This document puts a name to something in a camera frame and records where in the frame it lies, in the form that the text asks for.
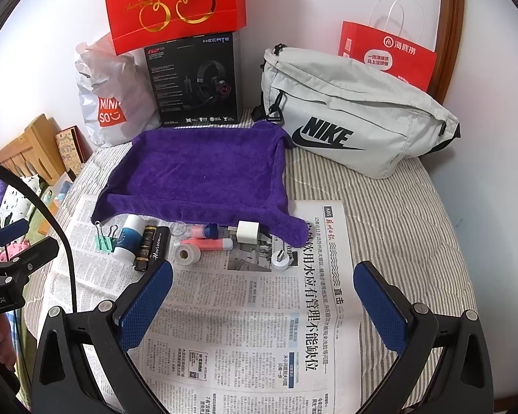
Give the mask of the person's left hand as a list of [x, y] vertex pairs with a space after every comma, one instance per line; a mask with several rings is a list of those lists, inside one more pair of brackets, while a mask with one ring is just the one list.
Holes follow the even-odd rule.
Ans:
[[0, 363], [13, 371], [17, 362], [17, 354], [13, 346], [10, 323], [4, 313], [0, 315]]

